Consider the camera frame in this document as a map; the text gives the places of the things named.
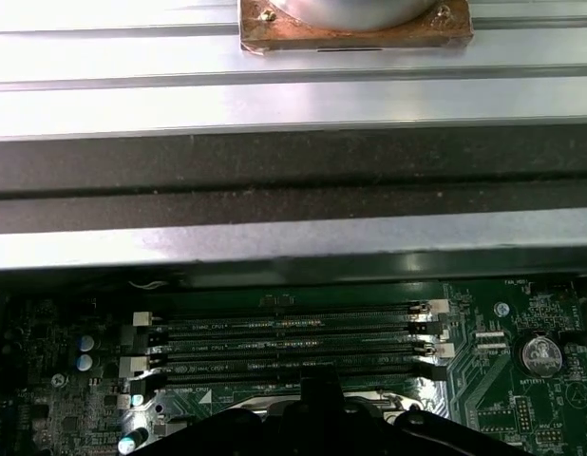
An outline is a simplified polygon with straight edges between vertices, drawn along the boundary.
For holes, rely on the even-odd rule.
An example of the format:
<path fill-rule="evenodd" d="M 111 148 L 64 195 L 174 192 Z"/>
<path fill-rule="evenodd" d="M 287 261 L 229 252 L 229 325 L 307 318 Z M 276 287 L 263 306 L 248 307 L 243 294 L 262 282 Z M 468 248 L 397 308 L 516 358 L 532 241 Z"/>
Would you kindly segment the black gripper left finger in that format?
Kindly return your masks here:
<path fill-rule="evenodd" d="M 322 370 L 300 374 L 300 398 L 279 415 L 260 418 L 229 408 L 145 448 L 147 455 L 320 455 Z"/>

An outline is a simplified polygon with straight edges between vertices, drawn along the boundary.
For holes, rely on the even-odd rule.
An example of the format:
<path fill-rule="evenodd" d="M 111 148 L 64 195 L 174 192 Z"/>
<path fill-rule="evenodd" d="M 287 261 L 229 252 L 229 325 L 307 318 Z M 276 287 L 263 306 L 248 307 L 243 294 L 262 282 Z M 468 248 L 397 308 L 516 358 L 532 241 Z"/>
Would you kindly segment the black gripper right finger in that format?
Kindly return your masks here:
<path fill-rule="evenodd" d="M 513 455 L 515 448 L 479 431 L 421 409 L 393 423 L 374 406 L 344 396 L 333 368 L 321 370 L 323 455 Z"/>

